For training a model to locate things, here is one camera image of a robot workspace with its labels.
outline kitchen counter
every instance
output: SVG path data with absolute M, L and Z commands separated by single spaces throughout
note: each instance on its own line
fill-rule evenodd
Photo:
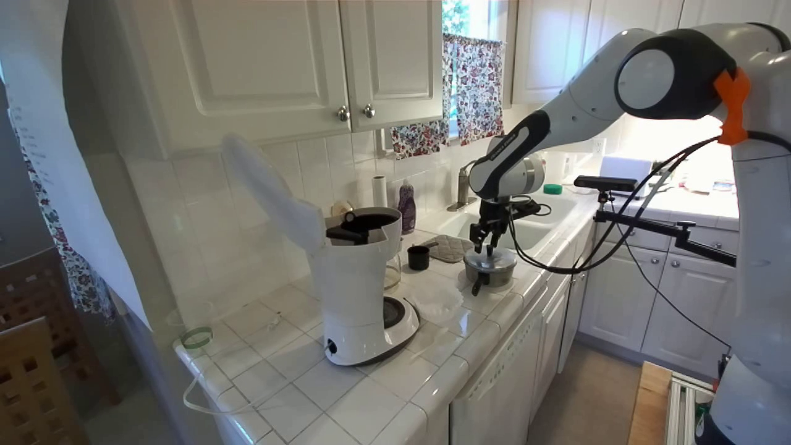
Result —
M 578 193 L 578 201 L 587 201 L 584 212 L 550 236 L 553 240 L 534 252 L 539 259 L 553 263 L 587 228 L 595 196 Z M 676 191 L 658 196 L 650 215 L 691 220 L 696 212 L 699 226 L 734 230 L 734 207 L 734 199 Z M 419 230 L 404 249 L 431 238 Z M 432 259 L 429 272 L 404 271 L 399 288 L 383 295 L 419 308 L 422 327 L 406 350 L 371 367 L 337 368 L 324 360 L 310 280 L 262 295 L 215 324 L 207 346 L 176 343 L 176 353 L 227 411 L 221 424 L 236 444 L 431 444 L 431 424 L 446 424 L 442 408 L 531 308 L 526 295 L 545 275 L 520 264 L 506 288 L 484 288 L 473 296 L 462 263 Z

